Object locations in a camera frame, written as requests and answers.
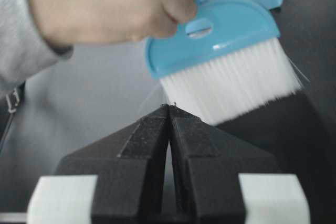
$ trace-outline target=gray background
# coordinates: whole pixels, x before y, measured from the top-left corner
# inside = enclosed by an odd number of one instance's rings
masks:
[[[25,101],[0,156],[0,212],[24,211],[38,177],[52,174],[64,155],[164,102],[160,83],[147,71],[144,47],[145,41],[78,46],[70,60],[27,81]],[[173,188],[172,169],[167,170],[165,195]]]

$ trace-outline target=bag strap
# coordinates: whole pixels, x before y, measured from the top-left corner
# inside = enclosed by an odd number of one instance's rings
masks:
[[[14,114],[22,102],[24,87],[25,84],[22,84],[6,95],[6,97],[0,99],[0,153],[5,144],[5,139]]]

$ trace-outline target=sleeve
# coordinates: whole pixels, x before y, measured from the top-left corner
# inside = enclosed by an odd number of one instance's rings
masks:
[[[69,59],[72,52],[73,47],[48,46],[27,0],[0,0],[0,98],[37,72]]]

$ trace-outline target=black plastic part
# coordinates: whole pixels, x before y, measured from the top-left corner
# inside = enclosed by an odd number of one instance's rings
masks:
[[[244,223],[238,174],[279,173],[275,157],[174,106],[170,115],[180,212],[195,223]]]
[[[62,159],[56,175],[98,175],[92,223],[138,223],[161,212],[167,110],[168,106],[162,106]]]
[[[335,155],[327,155],[335,139],[330,139],[304,93],[269,103],[218,127],[273,153],[283,172],[298,176],[312,224],[336,223]]]

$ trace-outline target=gap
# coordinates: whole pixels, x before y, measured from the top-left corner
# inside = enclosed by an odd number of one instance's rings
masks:
[[[172,163],[172,152],[170,143],[166,154],[166,164],[164,170],[163,194],[162,194],[162,213],[176,214],[175,184]]]

